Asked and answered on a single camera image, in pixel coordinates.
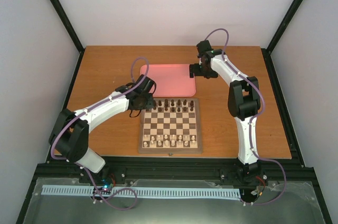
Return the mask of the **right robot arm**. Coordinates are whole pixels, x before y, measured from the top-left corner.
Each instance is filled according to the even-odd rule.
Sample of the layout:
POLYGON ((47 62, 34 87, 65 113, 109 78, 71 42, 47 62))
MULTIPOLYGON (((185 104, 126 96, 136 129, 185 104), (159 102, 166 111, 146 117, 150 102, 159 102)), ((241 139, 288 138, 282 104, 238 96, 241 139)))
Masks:
POLYGON ((229 86, 228 111, 236 121, 239 140, 237 179, 249 183, 260 172, 256 143, 256 121, 261 107, 258 79, 242 73, 208 40, 199 42, 196 48, 199 63, 189 65, 190 77, 220 76, 229 86))

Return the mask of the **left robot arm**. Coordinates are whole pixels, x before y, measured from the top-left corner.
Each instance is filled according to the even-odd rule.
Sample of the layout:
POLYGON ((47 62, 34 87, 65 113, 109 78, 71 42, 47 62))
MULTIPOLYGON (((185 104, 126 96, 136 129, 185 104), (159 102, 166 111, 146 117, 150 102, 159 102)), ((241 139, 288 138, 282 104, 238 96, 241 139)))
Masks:
POLYGON ((108 97, 89 107, 76 111, 64 109, 49 138, 51 157, 78 164, 91 171, 98 183, 106 182, 110 170, 105 167, 105 160, 89 147, 89 134, 115 115, 153 108, 156 87, 155 81, 143 74, 136 82, 116 88, 108 97))

